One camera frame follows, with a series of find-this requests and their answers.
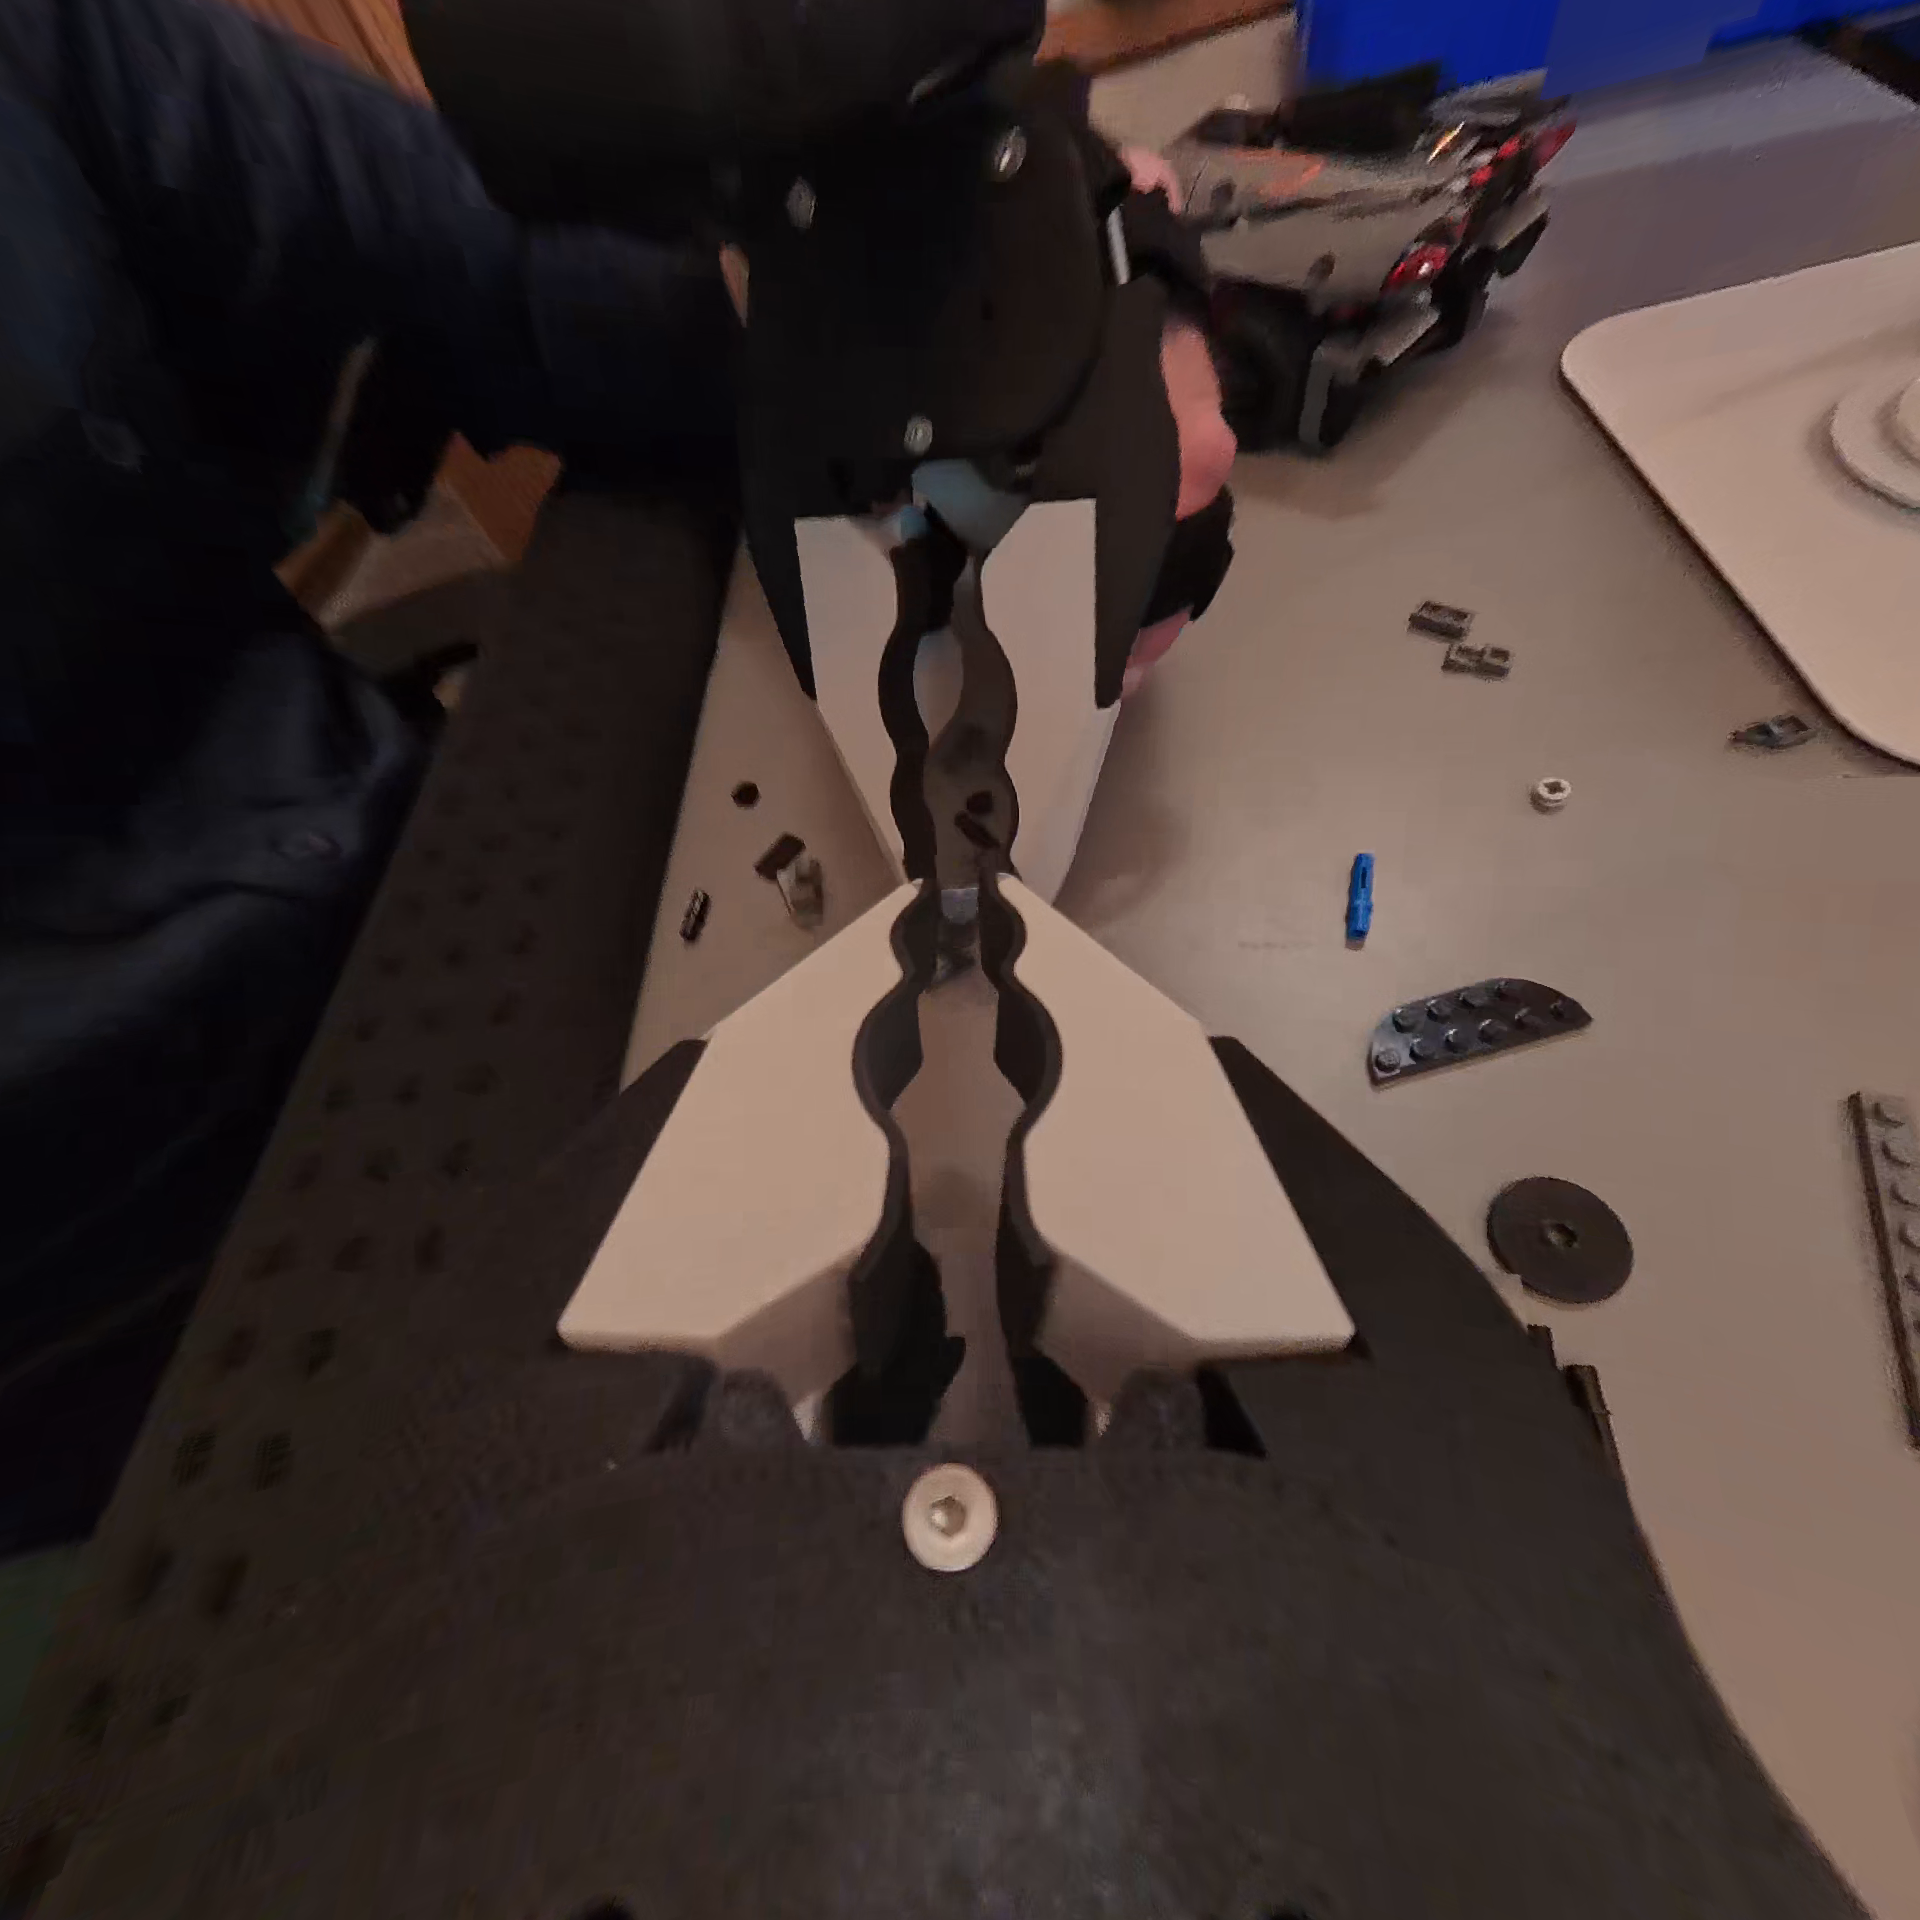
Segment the partly built lego car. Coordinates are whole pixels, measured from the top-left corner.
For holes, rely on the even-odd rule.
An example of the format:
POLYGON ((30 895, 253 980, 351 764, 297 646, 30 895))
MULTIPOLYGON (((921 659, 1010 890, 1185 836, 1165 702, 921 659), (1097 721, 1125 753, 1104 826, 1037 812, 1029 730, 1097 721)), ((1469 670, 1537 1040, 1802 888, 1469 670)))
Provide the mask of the partly built lego car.
POLYGON ((1178 132, 1162 155, 1238 449, 1330 451, 1394 368, 1460 345, 1545 236, 1542 172, 1573 131, 1536 80, 1408 64, 1178 132))

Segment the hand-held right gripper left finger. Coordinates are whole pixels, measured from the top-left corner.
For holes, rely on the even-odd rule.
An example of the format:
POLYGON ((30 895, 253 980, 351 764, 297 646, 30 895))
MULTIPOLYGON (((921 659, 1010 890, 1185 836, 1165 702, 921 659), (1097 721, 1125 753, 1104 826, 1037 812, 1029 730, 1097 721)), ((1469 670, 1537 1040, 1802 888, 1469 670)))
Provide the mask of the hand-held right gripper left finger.
POLYGON ((964 1340, 895 1104, 941 923, 940 892, 908 883, 649 1070, 685 1068, 560 1315, 569 1348, 768 1377, 840 1446, 928 1440, 964 1340))

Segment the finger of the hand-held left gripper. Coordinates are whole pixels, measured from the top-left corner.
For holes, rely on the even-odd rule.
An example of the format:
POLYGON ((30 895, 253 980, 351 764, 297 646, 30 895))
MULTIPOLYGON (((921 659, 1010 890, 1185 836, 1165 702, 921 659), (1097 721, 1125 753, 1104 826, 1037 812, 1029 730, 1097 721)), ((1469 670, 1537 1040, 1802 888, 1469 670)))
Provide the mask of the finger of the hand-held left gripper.
POLYGON ((991 827, 1022 886, 1053 906, 1120 712, 1097 700, 1094 506, 1030 506, 985 558, 978 598, 991 641, 980 718, 991 827))
POLYGON ((900 880, 933 878, 928 735, 917 663, 928 617, 925 516, 802 522, 814 705, 900 880))

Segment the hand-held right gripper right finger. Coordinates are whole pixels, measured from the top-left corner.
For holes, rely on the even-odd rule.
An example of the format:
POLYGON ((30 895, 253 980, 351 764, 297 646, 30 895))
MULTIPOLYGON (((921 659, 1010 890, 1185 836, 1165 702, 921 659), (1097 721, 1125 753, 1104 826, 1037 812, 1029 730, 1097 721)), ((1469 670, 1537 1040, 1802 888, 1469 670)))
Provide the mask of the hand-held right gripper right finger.
POLYGON ((997 1311, 1024 1435, 1076 1448, 1138 1375, 1354 1337, 1207 1030, 1018 878, 978 890, 1005 1140, 997 1311))

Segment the blue storage bin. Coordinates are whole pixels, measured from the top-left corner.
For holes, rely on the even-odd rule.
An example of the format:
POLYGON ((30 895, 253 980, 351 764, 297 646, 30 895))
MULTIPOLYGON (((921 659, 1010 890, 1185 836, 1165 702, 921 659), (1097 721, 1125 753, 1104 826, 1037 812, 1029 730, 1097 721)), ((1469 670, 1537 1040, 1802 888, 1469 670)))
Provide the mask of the blue storage bin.
POLYGON ((1341 87, 1434 64, 1453 84, 1537 78, 1606 90, 1692 68, 1704 55, 1908 3, 1301 3, 1303 76, 1341 87))

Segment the person's left hand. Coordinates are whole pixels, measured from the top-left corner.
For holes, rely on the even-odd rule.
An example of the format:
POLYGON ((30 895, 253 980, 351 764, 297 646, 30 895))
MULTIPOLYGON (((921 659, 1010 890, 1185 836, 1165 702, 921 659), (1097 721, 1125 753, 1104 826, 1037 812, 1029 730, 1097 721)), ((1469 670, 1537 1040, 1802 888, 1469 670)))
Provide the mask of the person's left hand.
POLYGON ((1207 335, 1185 319, 1160 332, 1158 366, 1178 439, 1175 535, 1160 566, 1153 616, 1138 634, 1122 675, 1122 695, 1140 690, 1175 641, 1209 609, 1232 563, 1232 506, 1217 508, 1232 481, 1236 439, 1222 414, 1207 335))

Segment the long grey lego plate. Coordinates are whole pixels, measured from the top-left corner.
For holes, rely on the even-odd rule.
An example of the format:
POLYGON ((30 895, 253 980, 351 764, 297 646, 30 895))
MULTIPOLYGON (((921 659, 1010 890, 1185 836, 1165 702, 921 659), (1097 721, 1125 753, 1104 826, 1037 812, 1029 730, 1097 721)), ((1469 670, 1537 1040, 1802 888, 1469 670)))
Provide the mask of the long grey lego plate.
POLYGON ((1885 1092, 1847 1098, 1865 1224, 1878 1272, 1888 1353, 1905 1443, 1918 1450, 1918 1126, 1914 1106, 1885 1092))

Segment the dark round lego disc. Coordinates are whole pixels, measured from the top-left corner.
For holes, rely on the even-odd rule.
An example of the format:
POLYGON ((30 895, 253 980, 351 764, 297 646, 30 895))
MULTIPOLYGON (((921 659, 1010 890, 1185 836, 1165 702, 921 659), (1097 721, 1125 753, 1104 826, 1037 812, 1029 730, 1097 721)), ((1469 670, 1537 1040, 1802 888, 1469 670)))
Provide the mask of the dark round lego disc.
POLYGON ((1493 1199, 1486 1239, 1504 1274, 1554 1305, 1606 1304, 1634 1272, 1621 1217, 1592 1191, 1545 1176, 1493 1199))

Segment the dark grey half-round lego plate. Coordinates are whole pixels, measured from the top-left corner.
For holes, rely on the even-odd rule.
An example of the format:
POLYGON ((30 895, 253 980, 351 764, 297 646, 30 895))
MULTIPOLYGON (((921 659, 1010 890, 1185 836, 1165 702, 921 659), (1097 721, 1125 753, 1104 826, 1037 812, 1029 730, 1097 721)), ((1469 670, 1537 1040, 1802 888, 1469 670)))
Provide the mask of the dark grey half-round lego plate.
POLYGON ((1526 976, 1487 976, 1390 1007, 1364 1050, 1374 1089, 1391 1089, 1455 1066, 1573 1039, 1592 1025, 1588 1008, 1526 976))

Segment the white book stand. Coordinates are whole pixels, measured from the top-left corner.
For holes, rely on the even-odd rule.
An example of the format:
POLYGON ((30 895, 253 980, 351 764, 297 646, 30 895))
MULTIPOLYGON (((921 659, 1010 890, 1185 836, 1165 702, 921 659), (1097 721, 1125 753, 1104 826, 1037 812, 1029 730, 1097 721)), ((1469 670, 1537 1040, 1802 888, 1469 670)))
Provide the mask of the white book stand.
POLYGON ((1918 246, 1642 306, 1573 396, 1865 747, 1918 764, 1918 246))

